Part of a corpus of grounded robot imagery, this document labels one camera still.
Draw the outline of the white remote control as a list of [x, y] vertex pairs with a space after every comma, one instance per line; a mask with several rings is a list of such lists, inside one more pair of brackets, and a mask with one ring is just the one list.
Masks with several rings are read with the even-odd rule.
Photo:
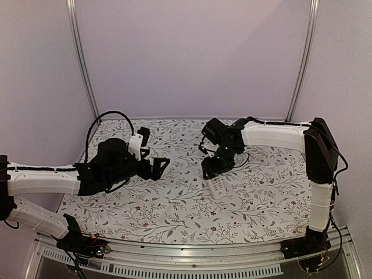
[[208, 186], [215, 200], [219, 200], [227, 195], [226, 187], [220, 176], [208, 180]]

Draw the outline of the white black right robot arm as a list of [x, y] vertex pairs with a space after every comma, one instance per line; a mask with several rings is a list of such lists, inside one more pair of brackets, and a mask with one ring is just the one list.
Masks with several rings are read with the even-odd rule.
[[203, 179], [208, 181], [214, 194], [217, 189], [213, 184], [218, 184], [219, 176], [235, 167], [235, 156], [247, 147], [269, 146], [302, 153], [312, 191], [310, 220], [305, 236], [283, 241], [281, 252], [285, 259], [291, 259], [331, 247], [327, 230], [334, 224], [332, 210], [339, 194], [337, 167], [344, 157], [324, 119], [316, 117], [310, 122], [287, 123], [246, 117], [228, 126], [213, 118], [205, 124], [202, 135], [215, 146], [211, 150], [203, 145], [199, 147], [206, 154], [201, 163]]

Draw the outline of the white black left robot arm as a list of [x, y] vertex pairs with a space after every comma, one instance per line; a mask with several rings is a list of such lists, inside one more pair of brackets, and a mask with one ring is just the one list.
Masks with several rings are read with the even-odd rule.
[[97, 234], [86, 236], [75, 217], [44, 209], [23, 198], [24, 194], [69, 194], [93, 196], [109, 194], [127, 184], [132, 177], [157, 181], [169, 165], [168, 158], [146, 157], [143, 136], [135, 134], [129, 142], [109, 138], [98, 145], [90, 162], [63, 167], [35, 167], [10, 163], [1, 156], [1, 221], [22, 223], [50, 235], [57, 246], [84, 259], [102, 258], [110, 251], [107, 241]]

